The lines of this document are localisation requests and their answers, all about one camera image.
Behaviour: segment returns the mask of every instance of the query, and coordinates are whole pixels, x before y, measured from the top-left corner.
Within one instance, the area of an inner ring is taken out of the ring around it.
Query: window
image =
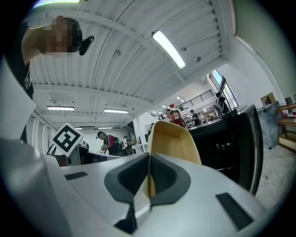
[[[210,79],[213,81],[218,91],[223,93],[231,110],[234,110],[238,106],[238,103],[225,77],[216,69],[210,73]]]

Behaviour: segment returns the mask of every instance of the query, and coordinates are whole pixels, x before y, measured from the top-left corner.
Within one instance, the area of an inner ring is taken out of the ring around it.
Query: black camera
[[[93,40],[94,40],[94,36],[91,35],[82,41],[80,47],[78,48],[80,55],[85,55],[89,46],[92,44]]]

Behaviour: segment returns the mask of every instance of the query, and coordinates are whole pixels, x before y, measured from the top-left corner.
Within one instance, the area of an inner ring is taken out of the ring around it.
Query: fluorescent light
[[[180,54],[161,31],[157,31],[152,37],[165,49],[166,52],[168,52],[180,69],[186,66]]]
[[[46,4],[50,4],[50,3],[79,3],[80,0],[40,0],[38,1],[38,3],[36,3],[34,5],[33,8],[37,7],[37,6],[42,6],[42,5],[46,5]]]
[[[73,111],[74,107],[67,106],[47,106],[48,110]]]
[[[108,113],[128,113],[126,110],[117,110],[117,109],[104,109],[104,112]]]

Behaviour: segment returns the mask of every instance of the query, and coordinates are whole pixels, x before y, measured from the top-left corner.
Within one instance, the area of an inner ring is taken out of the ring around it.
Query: white corrugated ceiling
[[[83,38],[95,37],[84,56],[38,56],[31,62],[34,101],[54,125],[121,127],[225,59],[226,39],[216,0],[82,0],[33,9],[30,27],[63,15],[78,20]],[[186,63],[183,69],[152,39],[161,30]],[[46,106],[74,106],[75,112]],[[126,109],[127,115],[104,108]]]

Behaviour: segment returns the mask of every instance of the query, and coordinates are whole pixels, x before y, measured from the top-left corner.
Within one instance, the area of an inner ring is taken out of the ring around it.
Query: railing
[[[193,98],[193,99],[191,99],[179,106],[175,106],[175,108],[182,111],[182,110],[188,109],[196,104],[199,104],[199,103],[201,103],[213,96],[214,96],[214,94],[213,94],[212,90],[208,90],[205,93],[202,93],[202,94],[198,95],[197,97],[195,97],[195,98]],[[163,114],[161,114],[159,116],[157,116],[157,115],[154,115],[154,116],[160,120],[161,116],[163,116],[163,118],[165,119],[167,117],[167,114],[164,112]]]

